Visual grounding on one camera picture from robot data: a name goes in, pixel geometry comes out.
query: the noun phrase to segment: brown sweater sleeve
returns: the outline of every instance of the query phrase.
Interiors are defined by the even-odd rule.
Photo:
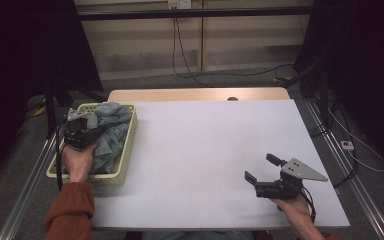
[[[323,237],[326,240],[340,240],[339,236],[336,233],[323,233]]]
[[[95,210],[89,183],[66,183],[45,218],[47,239],[92,239],[89,219]]]

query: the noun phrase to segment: hand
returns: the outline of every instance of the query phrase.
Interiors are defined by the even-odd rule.
[[[93,151],[99,145],[99,141],[89,145],[85,149],[76,150],[67,145],[62,152],[62,163],[70,174],[70,182],[86,182],[93,162]]]
[[[308,204],[301,195],[287,201],[280,199],[270,200],[282,209],[292,230],[300,239],[325,239],[314,226],[308,211]]]

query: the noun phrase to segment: aluminum rail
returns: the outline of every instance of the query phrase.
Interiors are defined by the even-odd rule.
[[[323,14],[339,10],[335,7],[270,7],[270,8],[237,8],[237,9],[178,9],[125,12],[78,12],[69,13],[29,13],[18,10],[25,17],[49,18],[57,21],[76,19],[80,21],[157,19],[157,18],[197,18],[197,17],[242,17],[242,16],[282,16]]]
[[[0,240],[14,239],[15,234],[23,220],[24,214],[33,197],[33,193],[39,184],[40,177],[45,172],[50,157],[55,153],[55,134],[52,138],[46,140],[42,152],[34,165],[32,172],[24,185],[23,190],[18,196],[17,201],[11,209],[3,227],[0,231]]]
[[[319,110],[316,104],[308,100],[306,101],[306,103],[316,124],[322,126],[322,121],[319,118]],[[352,162],[347,158],[347,155],[344,153],[340,144],[338,143],[331,131],[324,133],[323,137],[328,147],[332,151],[333,156],[337,161],[339,167],[341,168],[342,172],[345,176],[347,176],[352,169]],[[380,211],[379,207],[373,201],[370,194],[367,192],[366,188],[364,187],[363,183],[360,181],[357,175],[354,176],[352,179],[348,180],[348,182],[361,207],[366,213],[367,218],[372,224],[373,229],[376,231],[379,239],[384,239],[384,216]]]

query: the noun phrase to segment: tabletop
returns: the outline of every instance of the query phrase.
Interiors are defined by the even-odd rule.
[[[138,129],[125,184],[95,188],[96,229],[288,227],[272,202],[255,196],[244,171],[278,180],[280,169],[265,160],[272,153],[327,176],[284,89],[117,90],[108,101],[135,104]],[[317,206],[329,206],[317,208],[317,226],[349,225],[330,182],[304,185]]]

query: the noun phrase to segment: crumpled cloth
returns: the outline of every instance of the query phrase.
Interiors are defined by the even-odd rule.
[[[132,111],[119,103],[101,103],[94,113],[89,116],[88,129],[100,127],[103,129],[100,143],[93,153],[93,164],[89,173],[111,173],[114,158],[123,150]]]

